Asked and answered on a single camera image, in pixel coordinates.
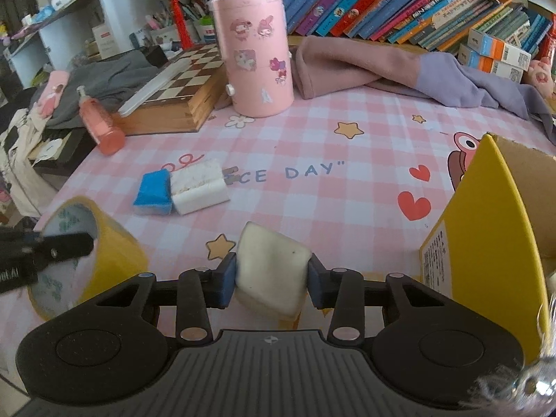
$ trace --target cartoon eye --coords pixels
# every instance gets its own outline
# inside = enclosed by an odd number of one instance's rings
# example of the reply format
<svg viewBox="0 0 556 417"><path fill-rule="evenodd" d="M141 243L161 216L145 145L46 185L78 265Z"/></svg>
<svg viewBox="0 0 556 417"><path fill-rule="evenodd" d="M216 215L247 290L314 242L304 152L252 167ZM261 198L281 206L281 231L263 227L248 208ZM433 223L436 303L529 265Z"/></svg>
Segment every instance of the cartoon eye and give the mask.
<svg viewBox="0 0 556 417"><path fill-rule="evenodd" d="M477 147L479 147L479 140L463 132L458 132L454 135L454 142L461 151L466 153L474 153Z"/></svg>

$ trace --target pink bottle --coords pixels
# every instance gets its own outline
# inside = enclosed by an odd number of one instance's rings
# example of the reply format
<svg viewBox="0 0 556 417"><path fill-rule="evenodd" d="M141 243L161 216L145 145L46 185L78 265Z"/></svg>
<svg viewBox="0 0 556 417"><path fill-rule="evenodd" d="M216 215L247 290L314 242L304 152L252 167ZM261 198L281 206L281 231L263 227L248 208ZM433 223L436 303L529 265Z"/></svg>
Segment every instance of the pink bottle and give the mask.
<svg viewBox="0 0 556 417"><path fill-rule="evenodd" d="M294 102L282 0L211 0L216 36L235 110L281 113Z"/></svg>
<svg viewBox="0 0 556 417"><path fill-rule="evenodd" d="M91 137L104 155L115 154L126 143L126 136L120 127L114 125L105 107L85 93L85 87L79 86L79 114Z"/></svg>

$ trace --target pink trash can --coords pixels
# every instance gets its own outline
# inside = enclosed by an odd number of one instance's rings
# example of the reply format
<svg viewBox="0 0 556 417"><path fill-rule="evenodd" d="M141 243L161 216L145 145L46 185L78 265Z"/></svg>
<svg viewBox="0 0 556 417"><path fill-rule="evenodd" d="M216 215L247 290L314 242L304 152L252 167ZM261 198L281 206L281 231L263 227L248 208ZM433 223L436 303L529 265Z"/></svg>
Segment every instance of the pink trash can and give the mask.
<svg viewBox="0 0 556 417"><path fill-rule="evenodd" d="M227 93L244 116L267 117L294 102L282 0L211 0Z"/></svg>

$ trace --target ridged gray surface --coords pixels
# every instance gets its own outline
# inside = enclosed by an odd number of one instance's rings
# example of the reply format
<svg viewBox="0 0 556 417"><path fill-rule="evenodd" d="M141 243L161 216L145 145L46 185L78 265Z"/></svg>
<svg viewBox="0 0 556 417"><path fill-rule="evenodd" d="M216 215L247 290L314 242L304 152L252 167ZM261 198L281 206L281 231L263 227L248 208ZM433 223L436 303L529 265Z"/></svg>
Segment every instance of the ridged gray surface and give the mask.
<svg viewBox="0 0 556 417"><path fill-rule="evenodd" d="M380 382L359 351L332 347L322 340L319 331L223 331L212 345L181 350L166 374L136 396L84 408L33 399L16 415L479 417L485 414L416 404Z"/></svg>

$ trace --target table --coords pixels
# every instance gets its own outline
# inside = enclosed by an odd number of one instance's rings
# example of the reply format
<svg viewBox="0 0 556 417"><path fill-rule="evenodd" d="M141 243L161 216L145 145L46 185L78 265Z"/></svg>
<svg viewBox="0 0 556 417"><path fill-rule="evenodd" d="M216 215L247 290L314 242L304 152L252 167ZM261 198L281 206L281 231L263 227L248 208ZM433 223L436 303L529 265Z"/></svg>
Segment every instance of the table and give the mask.
<svg viewBox="0 0 556 417"><path fill-rule="evenodd" d="M393 271L418 276L418 248L454 192L447 166L457 150L454 135L480 139L487 131L556 154L537 126L508 112L446 108L366 87L313 100L296 96L288 111L266 119L226 108L214 112L199 133L129 137L112 157L95 149L37 229L64 201L85 195L143 244L159 280L197 266L215 268L215 257L235 245L247 221L305 243L328 269L345 266L369 279ZM231 200L186 216L133 214L141 176L166 163L179 167L184 154L190 155L183 160L214 158L223 168L237 167ZM424 200L399 204L402 192ZM172 309L161 312L158 327L167 335L173 316ZM331 317L307 299L296 326L326 330ZM227 310L210 310L210 318L215 334L231 324L291 327L235 300ZM379 313L369 312L369 319L380 319ZM19 342L40 323L26 292L0 297L0 353L10 371Z"/></svg>

